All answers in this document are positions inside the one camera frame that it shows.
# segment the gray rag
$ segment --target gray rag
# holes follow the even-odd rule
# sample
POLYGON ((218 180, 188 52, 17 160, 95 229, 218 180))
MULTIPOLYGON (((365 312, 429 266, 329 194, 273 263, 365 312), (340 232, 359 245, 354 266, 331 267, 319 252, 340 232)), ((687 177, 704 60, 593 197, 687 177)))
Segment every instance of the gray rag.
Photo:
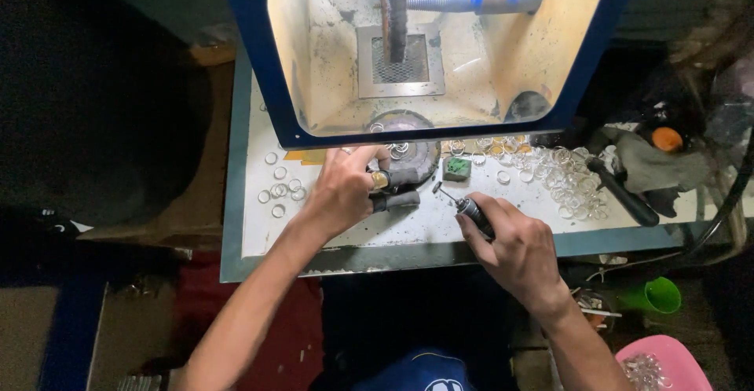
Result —
POLYGON ((624 184, 628 192, 676 186, 689 191, 710 175, 710 165, 701 152, 668 154, 634 132, 614 127, 603 127, 600 132, 615 145, 615 154, 628 174, 624 184))

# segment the pink bowl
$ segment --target pink bowl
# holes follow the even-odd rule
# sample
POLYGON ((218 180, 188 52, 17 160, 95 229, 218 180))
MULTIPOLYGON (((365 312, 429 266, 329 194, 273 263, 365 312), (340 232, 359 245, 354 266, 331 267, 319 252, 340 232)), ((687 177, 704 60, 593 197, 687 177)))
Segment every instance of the pink bowl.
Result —
POLYGON ((657 357, 663 376, 670 378, 673 382, 672 389, 712 391, 710 381, 704 376, 702 368, 677 339, 667 335, 642 338, 617 352, 615 358, 622 362, 624 359, 639 353, 654 354, 657 357))

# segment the metal mesh grate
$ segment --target metal mesh grate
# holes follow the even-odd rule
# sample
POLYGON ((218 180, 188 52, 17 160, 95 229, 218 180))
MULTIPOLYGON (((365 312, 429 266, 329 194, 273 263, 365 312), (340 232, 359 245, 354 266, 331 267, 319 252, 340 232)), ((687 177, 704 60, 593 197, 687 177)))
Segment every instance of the metal mesh grate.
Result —
POLYGON ((372 81, 374 84, 429 81, 427 43, 424 35, 409 35, 403 62, 385 63, 382 38, 372 38, 372 81))

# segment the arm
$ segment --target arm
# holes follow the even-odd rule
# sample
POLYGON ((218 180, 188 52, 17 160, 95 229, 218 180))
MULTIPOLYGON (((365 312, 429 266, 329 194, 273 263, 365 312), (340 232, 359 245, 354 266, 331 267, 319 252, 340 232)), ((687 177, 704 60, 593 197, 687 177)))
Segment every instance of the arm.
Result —
POLYGON ((503 198, 468 195, 495 230, 487 242, 467 216, 456 217, 464 239, 496 282, 547 332, 565 389, 634 391, 605 342, 589 326, 560 277, 553 232, 503 198))
POLYGON ((363 146, 351 155, 328 149, 304 208, 217 315, 188 360, 180 389, 221 391, 235 384, 299 272, 330 239, 372 213, 374 182, 365 167, 375 156, 387 168, 390 157, 381 145, 363 146))

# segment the green cup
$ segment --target green cup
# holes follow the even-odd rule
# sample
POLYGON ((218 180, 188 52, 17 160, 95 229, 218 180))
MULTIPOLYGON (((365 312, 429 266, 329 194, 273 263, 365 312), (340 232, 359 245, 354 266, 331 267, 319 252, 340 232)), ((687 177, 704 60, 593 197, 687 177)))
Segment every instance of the green cup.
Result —
POLYGON ((672 281, 665 278, 619 290, 615 297, 621 309, 638 309, 669 315, 681 307, 681 292, 672 281))

